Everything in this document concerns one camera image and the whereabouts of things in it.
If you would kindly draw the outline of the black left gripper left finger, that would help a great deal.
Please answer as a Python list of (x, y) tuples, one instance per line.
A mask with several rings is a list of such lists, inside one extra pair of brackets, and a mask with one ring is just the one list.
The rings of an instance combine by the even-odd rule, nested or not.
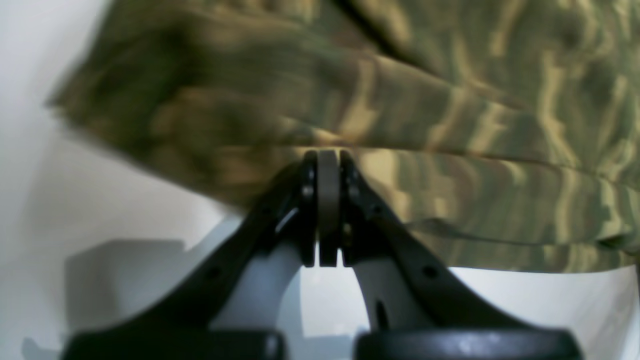
[(287, 360), (276, 323), (300, 267), (314, 263), (318, 154), (287, 166), (174, 290), (141, 314), (72, 338), (64, 360)]

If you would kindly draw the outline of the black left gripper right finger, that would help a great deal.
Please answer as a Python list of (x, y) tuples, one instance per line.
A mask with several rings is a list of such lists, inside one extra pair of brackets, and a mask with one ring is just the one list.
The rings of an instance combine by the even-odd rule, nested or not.
[(357, 360), (581, 360), (567, 330), (505, 313), (416, 240), (346, 151), (318, 153), (318, 263), (355, 273), (370, 333)]

